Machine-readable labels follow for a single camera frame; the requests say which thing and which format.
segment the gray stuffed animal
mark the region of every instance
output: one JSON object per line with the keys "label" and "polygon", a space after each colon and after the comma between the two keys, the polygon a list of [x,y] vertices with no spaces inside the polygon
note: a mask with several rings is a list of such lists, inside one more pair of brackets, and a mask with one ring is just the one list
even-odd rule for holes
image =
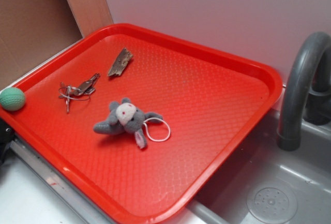
{"label": "gray stuffed animal", "polygon": [[[161,115],[148,112],[145,113],[134,106],[129,98],[123,98],[122,104],[113,101],[109,104],[110,114],[103,122],[94,125],[93,131],[106,135],[118,135],[123,132],[132,133],[140,149],[147,146],[147,140],[144,136],[142,126],[148,118],[163,119]],[[159,120],[150,120],[154,123],[160,123]]]}

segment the piece of bark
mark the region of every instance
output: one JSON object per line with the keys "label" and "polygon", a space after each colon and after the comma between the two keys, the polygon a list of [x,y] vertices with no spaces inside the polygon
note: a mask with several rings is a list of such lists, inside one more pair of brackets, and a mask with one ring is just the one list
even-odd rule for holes
{"label": "piece of bark", "polygon": [[108,71],[108,77],[120,76],[132,57],[133,55],[126,48],[123,48]]}

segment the white wall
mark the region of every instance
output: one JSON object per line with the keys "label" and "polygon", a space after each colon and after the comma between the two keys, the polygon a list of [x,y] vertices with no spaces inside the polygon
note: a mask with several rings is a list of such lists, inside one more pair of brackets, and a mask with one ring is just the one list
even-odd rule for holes
{"label": "white wall", "polygon": [[331,0],[107,0],[114,23],[131,23],[263,62],[287,80],[315,31],[331,34]]}

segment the sink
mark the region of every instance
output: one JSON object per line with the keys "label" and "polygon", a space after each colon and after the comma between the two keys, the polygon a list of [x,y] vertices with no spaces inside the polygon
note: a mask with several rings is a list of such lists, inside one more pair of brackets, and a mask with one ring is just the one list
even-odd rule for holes
{"label": "sink", "polygon": [[299,149],[283,151],[276,144],[278,118],[278,111],[269,111],[195,196],[195,205],[207,209],[203,219],[331,222],[331,131],[303,121]]}

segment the white elastic string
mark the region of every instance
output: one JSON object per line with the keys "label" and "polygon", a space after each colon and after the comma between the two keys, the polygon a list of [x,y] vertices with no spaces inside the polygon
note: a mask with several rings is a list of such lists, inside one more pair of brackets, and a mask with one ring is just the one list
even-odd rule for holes
{"label": "white elastic string", "polygon": [[[150,121],[150,120],[158,120],[158,121],[161,121],[161,122],[163,122],[164,124],[166,124],[166,126],[167,126],[167,128],[168,128],[168,130],[169,130],[169,132],[168,132],[168,136],[167,136],[166,138],[162,139],[162,140],[156,140],[156,139],[153,139],[153,138],[149,135],[148,127],[147,127],[147,123],[146,123],[146,122],[148,122],[148,121]],[[170,137],[170,134],[171,134],[170,126],[169,126],[164,120],[162,120],[162,119],[159,119],[159,118],[156,118],[156,117],[148,118],[148,119],[146,119],[146,120],[144,121],[144,126],[146,127],[146,134],[147,134],[147,136],[148,136],[149,139],[152,140],[152,141],[155,141],[155,142],[162,142],[162,141],[166,141],[166,140]]]}

